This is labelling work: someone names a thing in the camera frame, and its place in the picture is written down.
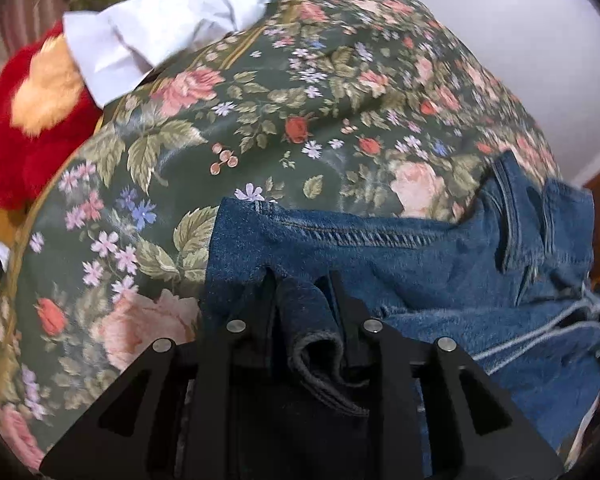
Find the floral green bedspread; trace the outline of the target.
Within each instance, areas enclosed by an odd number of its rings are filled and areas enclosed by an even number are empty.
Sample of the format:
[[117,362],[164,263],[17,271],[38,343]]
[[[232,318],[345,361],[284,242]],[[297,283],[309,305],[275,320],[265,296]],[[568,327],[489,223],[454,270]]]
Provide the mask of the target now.
[[151,341],[199,325],[225,197],[457,221],[521,102],[418,0],[272,0],[109,104],[20,228],[0,288],[0,436],[27,470]]

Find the white shirt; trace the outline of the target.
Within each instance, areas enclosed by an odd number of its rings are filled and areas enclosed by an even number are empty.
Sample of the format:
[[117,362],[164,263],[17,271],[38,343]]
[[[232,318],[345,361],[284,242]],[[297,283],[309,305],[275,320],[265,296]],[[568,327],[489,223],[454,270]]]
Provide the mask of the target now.
[[88,92],[103,108],[178,52],[248,29],[271,1],[126,0],[100,12],[67,12],[62,29]]

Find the red plush toy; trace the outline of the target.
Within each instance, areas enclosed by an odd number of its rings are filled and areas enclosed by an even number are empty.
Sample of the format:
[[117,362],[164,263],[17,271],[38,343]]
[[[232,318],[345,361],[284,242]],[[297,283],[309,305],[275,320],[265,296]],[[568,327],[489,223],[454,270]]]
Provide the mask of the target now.
[[0,73],[0,209],[33,203],[100,116],[61,22],[20,49]]

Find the blue denim jacket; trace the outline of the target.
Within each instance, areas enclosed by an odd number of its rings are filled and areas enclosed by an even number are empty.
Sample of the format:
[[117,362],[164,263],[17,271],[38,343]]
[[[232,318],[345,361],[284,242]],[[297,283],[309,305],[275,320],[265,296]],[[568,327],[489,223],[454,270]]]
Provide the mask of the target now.
[[600,390],[593,226],[588,191],[536,185],[512,153],[492,164],[457,224],[223,200],[207,335],[238,315],[266,272],[276,279],[272,385],[246,479],[367,479],[367,382],[344,376],[332,272],[402,336],[454,339],[556,452]]

